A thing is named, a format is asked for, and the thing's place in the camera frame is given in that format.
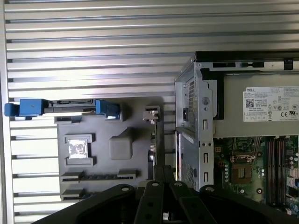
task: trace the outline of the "white sticker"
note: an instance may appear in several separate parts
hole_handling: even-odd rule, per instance
[[[185,133],[183,132],[183,136],[184,136],[189,142],[191,142],[192,144],[194,144],[193,138],[191,138],[189,135],[187,135],[187,134],[185,134]]]
[[[299,120],[299,86],[247,87],[244,122]]]

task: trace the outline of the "silver ribbed surface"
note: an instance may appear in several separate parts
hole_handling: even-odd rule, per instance
[[[173,78],[192,52],[299,48],[299,2],[222,2],[8,0],[2,102],[161,96],[172,149]],[[8,224],[70,205],[59,197],[53,118],[3,118],[3,125]]]

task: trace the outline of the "ventilation holes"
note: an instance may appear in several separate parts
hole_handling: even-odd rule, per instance
[[[196,117],[197,117],[197,96],[196,96],[196,83],[191,81],[188,84],[189,88],[189,110],[188,118],[190,123],[190,128],[195,129]]]
[[[189,165],[188,162],[186,162],[186,160],[183,160],[183,180],[184,182],[190,184],[194,189],[196,189],[196,182],[193,178],[193,169],[192,167]]]

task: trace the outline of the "ram slot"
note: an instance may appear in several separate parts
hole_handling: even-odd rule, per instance
[[[270,140],[267,142],[267,157],[266,157],[266,186],[267,196],[266,202],[269,205],[275,205],[275,143]]]
[[[276,172],[277,172],[277,200],[276,205],[283,206],[285,203],[285,141],[276,143]]]

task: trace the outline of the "green circuit board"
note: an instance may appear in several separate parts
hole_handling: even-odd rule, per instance
[[[298,136],[214,139],[214,162],[217,185],[299,217]]]

